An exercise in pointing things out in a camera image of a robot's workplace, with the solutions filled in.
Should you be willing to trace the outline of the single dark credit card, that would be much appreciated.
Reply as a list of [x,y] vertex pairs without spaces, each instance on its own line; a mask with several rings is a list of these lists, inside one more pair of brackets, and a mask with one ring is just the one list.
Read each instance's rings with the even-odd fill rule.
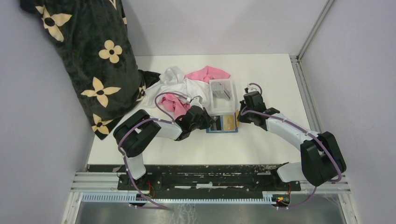
[[222,131],[223,130],[223,125],[222,125],[222,116],[214,116],[214,123],[212,126],[213,131]]

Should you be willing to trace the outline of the stack of credit cards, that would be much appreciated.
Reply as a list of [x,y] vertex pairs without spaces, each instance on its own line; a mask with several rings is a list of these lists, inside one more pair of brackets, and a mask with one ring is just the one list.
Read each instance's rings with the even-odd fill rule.
[[231,100],[231,94],[229,90],[220,82],[212,82],[211,88],[213,94],[217,98],[225,99],[227,101]]

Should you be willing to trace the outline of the blue leather card holder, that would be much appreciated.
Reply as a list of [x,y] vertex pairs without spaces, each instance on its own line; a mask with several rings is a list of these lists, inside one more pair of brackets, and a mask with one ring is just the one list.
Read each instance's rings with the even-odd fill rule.
[[222,131],[213,131],[212,130],[212,126],[213,126],[213,124],[209,128],[206,129],[206,133],[237,133],[238,132],[238,128],[236,128],[235,131],[232,131],[232,132],[225,132],[224,130],[222,130]]

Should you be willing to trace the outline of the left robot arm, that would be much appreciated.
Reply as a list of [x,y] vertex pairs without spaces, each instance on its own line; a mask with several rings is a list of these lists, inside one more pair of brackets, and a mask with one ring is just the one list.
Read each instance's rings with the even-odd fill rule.
[[158,119],[143,109],[138,110],[113,132],[130,177],[129,184],[137,190],[146,186],[146,168],[142,153],[155,137],[182,141],[191,132],[210,128],[214,123],[206,109],[199,106],[191,106],[185,115],[174,121]]

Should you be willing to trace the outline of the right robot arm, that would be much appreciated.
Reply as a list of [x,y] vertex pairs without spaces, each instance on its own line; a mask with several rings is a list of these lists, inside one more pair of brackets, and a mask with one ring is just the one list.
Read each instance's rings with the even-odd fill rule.
[[275,169],[270,185],[284,189],[289,182],[307,181],[318,187],[325,182],[339,182],[346,163],[335,136],[319,133],[291,121],[279,110],[267,108],[259,91],[248,91],[240,102],[238,120],[262,128],[290,143],[300,152],[300,161],[285,163]]

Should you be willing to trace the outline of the gold striped credit card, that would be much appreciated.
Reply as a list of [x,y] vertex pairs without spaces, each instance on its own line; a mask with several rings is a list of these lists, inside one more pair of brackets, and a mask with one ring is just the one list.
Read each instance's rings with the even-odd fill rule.
[[238,128],[239,125],[240,125],[239,118],[240,118],[240,111],[237,110],[237,111],[235,112],[235,127],[236,127],[236,128]]

